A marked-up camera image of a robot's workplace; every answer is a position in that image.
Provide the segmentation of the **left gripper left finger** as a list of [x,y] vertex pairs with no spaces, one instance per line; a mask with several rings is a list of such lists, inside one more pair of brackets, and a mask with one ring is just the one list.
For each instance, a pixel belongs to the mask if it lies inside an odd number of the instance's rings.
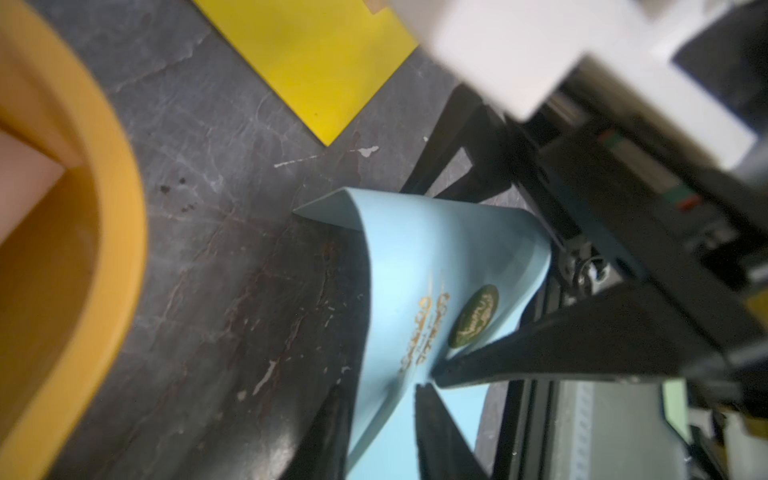
[[349,395],[334,385],[280,479],[344,479],[352,414]]

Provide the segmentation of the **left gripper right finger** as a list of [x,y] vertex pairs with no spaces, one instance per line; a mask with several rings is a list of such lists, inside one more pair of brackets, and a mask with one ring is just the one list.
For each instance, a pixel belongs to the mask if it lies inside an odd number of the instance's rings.
[[415,422],[421,479],[487,479],[431,384],[416,387]]

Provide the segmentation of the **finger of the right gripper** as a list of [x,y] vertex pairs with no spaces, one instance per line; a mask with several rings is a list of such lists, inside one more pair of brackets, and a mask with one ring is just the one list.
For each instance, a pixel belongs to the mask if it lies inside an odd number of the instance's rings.
[[509,190],[518,179],[528,142],[470,87],[450,94],[421,155],[401,191],[424,195],[458,153],[470,168],[437,194],[439,199],[480,203]]

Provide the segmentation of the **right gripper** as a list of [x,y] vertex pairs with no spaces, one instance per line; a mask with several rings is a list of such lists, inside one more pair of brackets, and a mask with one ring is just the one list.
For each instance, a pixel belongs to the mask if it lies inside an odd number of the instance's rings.
[[767,410],[767,202],[687,165],[638,119],[586,97],[579,125],[549,108],[509,128],[535,151],[523,189],[554,227],[572,224],[621,282],[432,371],[441,388],[522,379],[683,378],[749,413]]

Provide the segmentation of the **light blue envelope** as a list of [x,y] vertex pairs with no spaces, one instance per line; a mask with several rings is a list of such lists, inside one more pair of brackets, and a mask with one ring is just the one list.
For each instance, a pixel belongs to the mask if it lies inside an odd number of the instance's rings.
[[357,188],[297,214],[366,242],[369,325],[346,475],[415,479],[417,386],[440,362],[517,329],[548,273],[549,235],[523,209]]

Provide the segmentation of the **yellow envelope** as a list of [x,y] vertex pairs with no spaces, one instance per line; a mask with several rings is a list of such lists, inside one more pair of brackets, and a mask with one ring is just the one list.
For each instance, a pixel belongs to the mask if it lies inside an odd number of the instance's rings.
[[196,7],[325,146],[416,49],[362,1],[209,0]]

